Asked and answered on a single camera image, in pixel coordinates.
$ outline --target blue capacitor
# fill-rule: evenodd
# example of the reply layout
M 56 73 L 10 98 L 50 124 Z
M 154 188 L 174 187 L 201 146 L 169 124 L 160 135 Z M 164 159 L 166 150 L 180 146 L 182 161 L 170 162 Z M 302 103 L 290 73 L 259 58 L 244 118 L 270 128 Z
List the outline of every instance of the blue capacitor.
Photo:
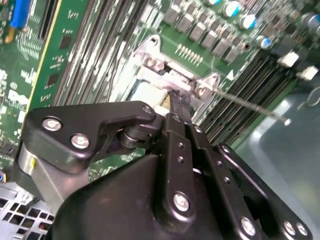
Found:
M 205 3 L 208 5 L 208 6 L 213 6 L 215 4 L 218 4 L 220 3 L 221 0 L 206 0 Z
M 222 13 L 224 16 L 230 18 L 234 17 L 235 15 L 238 14 L 240 8 L 240 4 L 237 1 L 230 1 L 227 2 L 223 8 L 222 8 Z
M 242 29 L 253 29 L 257 23 L 257 18 L 254 14 L 244 15 L 239 20 L 239 26 Z
M 316 31 L 320 26 L 320 15 L 312 12 L 306 13 L 301 17 L 301 25 L 310 31 Z
M 267 49 L 271 46 L 272 42 L 269 38 L 261 35 L 256 38 L 256 44 L 261 49 Z
M 11 27 L 15 29 L 22 29 L 26 26 L 31 2 L 32 0 L 16 0 L 13 18 L 10 24 Z

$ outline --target black plastic part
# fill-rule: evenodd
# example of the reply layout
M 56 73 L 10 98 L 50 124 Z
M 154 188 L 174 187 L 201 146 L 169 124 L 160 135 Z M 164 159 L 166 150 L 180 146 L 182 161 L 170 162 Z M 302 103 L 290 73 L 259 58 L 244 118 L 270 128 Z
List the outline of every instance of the black plastic part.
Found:
M 302 220 L 268 187 L 267 184 L 241 159 L 235 151 L 225 144 L 216 149 L 223 155 L 228 167 L 241 183 L 240 191 L 250 199 L 256 207 L 256 218 L 259 219 L 263 231 L 276 239 L 287 239 L 290 234 L 284 227 L 289 222 L 295 231 L 295 240 L 313 239 L 311 231 Z M 297 223 L 303 224 L 307 236 L 301 234 Z
M 47 118 L 59 120 L 62 128 L 46 130 L 42 122 Z M 108 156 L 108 148 L 118 130 L 129 125 L 150 124 L 155 118 L 153 109 L 141 101 L 38 108 L 27 114 L 21 140 L 37 157 L 75 174 L 87 169 L 91 162 Z M 76 134 L 89 139 L 87 148 L 79 149 L 71 144 Z
M 185 137 L 185 123 L 178 115 L 168 113 L 163 128 L 154 215 L 169 232 L 183 233 L 196 219 L 191 144 Z M 174 195 L 177 193 L 187 198 L 187 211 L 175 206 Z
M 194 163 L 196 168 L 201 169 L 204 174 L 221 234 L 225 239 L 244 239 L 244 236 L 250 240 L 268 239 L 252 217 L 223 157 L 213 151 L 205 133 L 197 131 L 195 126 L 188 126 L 192 156 L 197 159 Z M 244 230 L 241 225 L 242 218 L 251 221 L 255 235 L 248 235 Z
M 195 222 L 184 233 L 169 232 L 159 224 L 153 205 L 160 161 L 156 155 L 144 156 L 73 193 L 60 207 L 46 239 L 222 240 L 198 173 L 191 173 Z

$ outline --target screw hole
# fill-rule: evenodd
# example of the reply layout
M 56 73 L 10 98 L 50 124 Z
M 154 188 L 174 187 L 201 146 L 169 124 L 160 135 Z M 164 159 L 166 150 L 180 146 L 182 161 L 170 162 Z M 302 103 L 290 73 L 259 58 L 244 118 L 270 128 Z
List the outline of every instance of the screw hole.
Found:
M 183 164 L 185 162 L 184 158 L 182 156 L 178 157 L 178 162 Z
M 151 41 L 152 43 L 154 43 L 154 44 L 157 44 L 157 42 L 158 42 L 158 40 L 155 39 L 155 38 L 151 38 L 150 41 Z
M 230 184 L 230 179 L 228 177 L 225 177 L 224 178 L 224 181 L 227 183 L 227 184 Z
M 245 49 L 245 50 L 249 50 L 249 49 L 250 49 L 249 43 L 246 43 L 246 44 L 244 45 L 244 49 Z

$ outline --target green circuit board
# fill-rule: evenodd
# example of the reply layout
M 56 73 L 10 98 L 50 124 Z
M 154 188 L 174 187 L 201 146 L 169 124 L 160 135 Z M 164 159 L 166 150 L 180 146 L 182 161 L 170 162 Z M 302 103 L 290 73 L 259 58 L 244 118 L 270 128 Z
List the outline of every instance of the green circuit board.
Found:
M 133 64 L 132 55 L 151 35 L 160 37 L 163 55 L 197 78 L 218 73 L 219 88 L 225 92 L 257 54 L 257 38 L 261 35 L 268 37 L 272 44 L 290 39 L 297 52 L 319 53 L 318 38 L 300 24 L 302 15 L 310 11 L 315 2 L 240 0 L 238 13 L 226 17 L 224 7 L 230 2 L 221 0 L 208 6 L 205 0 L 151 0 L 129 37 L 124 36 L 123 29 L 130 26 L 130 18 L 138 11 L 141 4 L 138 0 L 79 0 L 77 4 L 68 0 L 33 0 L 26 26 L 14 30 L 9 27 L 9 14 L 4 12 L 13 13 L 15 1 L 0 6 L 0 22 L 5 22 L 5 26 L 0 27 L 0 141 L 3 146 L 0 168 L 12 162 L 10 150 L 19 143 L 24 116 L 29 110 L 106 101 L 105 83 L 115 65 L 110 55 L 119 54 L 110 49 L 106 52 L 106 43 L 112 39 L 110 33 L 121 11 L 127 21 L 119 23 L 119 32 L 113 36 L 119 40 L 115 40 L 113 46 L 120 46 L 121 39 L 125 39 L 126 45 L 118 60 L 111 101 L 130 99 L 133 87 L 140 80 L 140 67 Z M 168 22 L 172 9 L 178 9 L 178 14 L 174 21 Z M 255 15 L 257 22 L 253 29 L 244 30 L 239 22 L 248 14 Z M 186 16 L 192 19 L 188 26 L 181 23 Z M 44 23 L 44 19 L 49 19 L 49 23 Z M 191 34 L 197 23 L 202 23 L 206 31 L 212 30 L 214 36 L 227 45 L 220 46 L 220 41 L 204 47 L 205 33 L 201 39 L 193 39 Z M 13 39 L 6 42 L 12 32 Z M 231 50 L 235 50 L 234 59 L 227 58 Z M 212 101 L 209 108 L 218 100 L 217 97 Z M 92 166 L 90 179 L 107 174 L 141 154 L 143 151 L 138 150 L 129 156 L 99 161 Z

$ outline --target white connector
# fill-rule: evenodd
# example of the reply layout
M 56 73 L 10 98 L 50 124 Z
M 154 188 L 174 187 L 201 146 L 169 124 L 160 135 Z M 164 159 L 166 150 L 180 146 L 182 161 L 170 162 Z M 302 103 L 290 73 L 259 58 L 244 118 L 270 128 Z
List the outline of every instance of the white connector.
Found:
M 298 72 L 296 75 L 304 80 L 310 81 L 314 78 L 318 71 L 319 69 L 315 66 L 308 66 L 305 70 Z
M 277 62 L 286 68 L 291 68 L 298 59 L 299 55 L 291 51 L 287 55 L 279 58 Z

